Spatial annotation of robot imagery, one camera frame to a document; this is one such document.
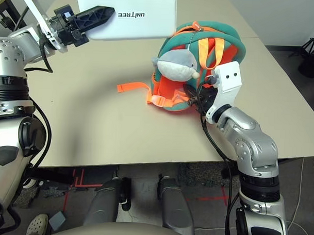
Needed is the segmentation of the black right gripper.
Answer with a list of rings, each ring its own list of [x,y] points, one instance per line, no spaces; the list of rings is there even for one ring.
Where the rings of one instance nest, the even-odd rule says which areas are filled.
[[[196,90],[192,85],[184,85],[184,92],[189,98],[189,106],[197,106],[200,113],[206,113],[213,105],[216,95],[217,88],[201,86]]]

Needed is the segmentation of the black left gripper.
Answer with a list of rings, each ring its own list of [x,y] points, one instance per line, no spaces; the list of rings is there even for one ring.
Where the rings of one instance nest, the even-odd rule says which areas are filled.
[[[114,13],[112,7],[95,6],[74,14],[71,6],[62,6],[54,10],[55,16],[49,22],[65,46],[79,47],[89,42],[86,31],[106,23]]]

